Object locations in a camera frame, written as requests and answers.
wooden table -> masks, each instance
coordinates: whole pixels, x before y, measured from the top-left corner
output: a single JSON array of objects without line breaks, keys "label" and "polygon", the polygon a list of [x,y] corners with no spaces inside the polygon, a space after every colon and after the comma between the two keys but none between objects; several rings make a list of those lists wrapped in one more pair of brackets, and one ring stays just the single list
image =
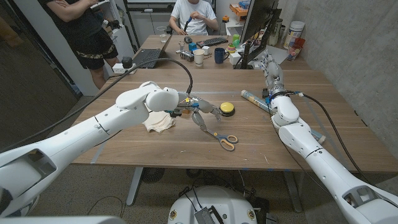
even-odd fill
[{"label": "wooden table", "polygon": [[[193,36],[194,42],[204,36]],[[234,152],[225,151],[219,142],[192,121],[190,115],[177,118],[175,127],[162,134],[148,133],[144,125],[123,130],[110,139],[95,160],[98,165],[173,167],[198,169],[249,169],[249,170],[300,170],[280,142],[271,125],[269,115],[240,96],[242,90],[261,96],[265,87],[264,76],[259,70],[233,70],[226,60],[216,64],[214,58],[205,60],[203,67],[180,59],[175,51],[183,36],[173,36],[167,47],[167,55],[188,67],[193,76],[192,94],[214,105],[231,102],[235,108],[234,116],[222,117],[217,123],[212,114],[203,114],[209,129],[221,134],[233,134],[239,138]],[[157,35],[150,36],[142,48],[161,48]],[[372,131],[356,116],[344,98],[333,85],[318,71],[311,70],[302,58],[281,64],[288,90],[303,91],[320,101],[330,113],[337,129],[358,166],[365,172],[397,172],[398,161],[378,140]],[[154,81],[161,88],[167,86],[178,91],[186,91],[189,79],[185,71],[172,62],[162,62],[156,69],[139,69],[112,87],[103,96],[82,112],[76,123],[92,117],[115,104],[122,92],[138,88],[146,81]],[[108,80],[104,87],[113,80]],[[313,114],[303,98],[292,96],[300,111],[300,116],[313,129],[321,131]],[[326,140],[323,147],[333,154],[343,165],[355,172],[353,165],[342,150],[333,129],[323,111],[315,103],[310,103],[326,130],[340,151],[334,150]],[[90,164],[98,147],[94,147],[74,161],[76,164]],[[307,163],[292,151],[295,158],[310,170]]]}]

power strip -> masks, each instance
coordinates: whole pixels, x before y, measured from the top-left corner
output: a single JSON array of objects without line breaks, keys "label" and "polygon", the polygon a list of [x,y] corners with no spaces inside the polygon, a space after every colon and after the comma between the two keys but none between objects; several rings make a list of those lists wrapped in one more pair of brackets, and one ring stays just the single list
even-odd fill
[{"label": "power strip", "polygon": [[[130,68],[123,68],[123,64],[122,63],[117,63],[113,66],[113,72],[115,74],[124,74],[124,72],[128,71]],[[135,69],[134,71],[130,72],[130,74],[134,74],[137,70]]]}]

black shirt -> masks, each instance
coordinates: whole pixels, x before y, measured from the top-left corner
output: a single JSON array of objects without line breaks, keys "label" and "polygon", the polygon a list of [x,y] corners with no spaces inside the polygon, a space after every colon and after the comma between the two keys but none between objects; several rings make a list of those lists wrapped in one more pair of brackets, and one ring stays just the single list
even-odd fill
[{"label": "black shirt", "polygon": [[[50,15],[55,25],[58,27],[69,44],[73,44],[81,39],[89,38],[91,35],[102,29],[101,21],[95,17],[93,10],[90,8],[87,9],[79,18],[70,22],[64,22],[47,6],[47,3],[53,0],[38,1],[47,14]],[[66,2],[73,4],[78,2],[78,0],[66,0]]]}]

table leg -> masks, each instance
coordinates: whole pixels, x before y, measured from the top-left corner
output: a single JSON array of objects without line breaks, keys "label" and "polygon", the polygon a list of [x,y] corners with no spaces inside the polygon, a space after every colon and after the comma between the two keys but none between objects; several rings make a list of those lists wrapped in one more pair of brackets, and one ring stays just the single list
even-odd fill
[{"label": "table leg", "polygon": [[300,213],[303,211],[299,192],[297,190],[296,182],[294,181],[293,172],[284,171],[285,181],[289,190],[290,198],[292,199],[293,209],[295,212]]},{"label": "table leg", "polygon": [[141,182],[141,175],[143,167],[136,167],[134,175],[132,176],[129,195],[127,196],[126,205],[131,206],[136,201],[139,184]]}]

person's hand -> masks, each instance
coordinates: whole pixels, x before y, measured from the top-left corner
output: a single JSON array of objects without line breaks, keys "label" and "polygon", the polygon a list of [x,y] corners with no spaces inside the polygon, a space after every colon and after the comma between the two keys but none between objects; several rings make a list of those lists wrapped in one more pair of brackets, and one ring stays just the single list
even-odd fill
[{"label": "person's hand", "polygon": [[67,3],[65,0],[55,0],[55,2],[56,2],[58,5],[62,6],[62,7],[67,7],[67,6],[69,6],[69,3]]},{"label": "person's hand", "polygon": [[178,30],[176,30],[176,32],[177,32],[179,35],[187,35],[187,33],[186,33],[183,29],[178,29]]},{"label": "person's hand", "polygon": [[192,17],[192,19],[200,19],[200,20],[203,20],[205,18],[203,15],[201,15],[197,11],[191,13],[190,17]]},{"label": "person's hand", "polygon": [[87,5],[89,5],[89,7],[95,5],[98,3],[98,0],[81,0],[87,3]]}]

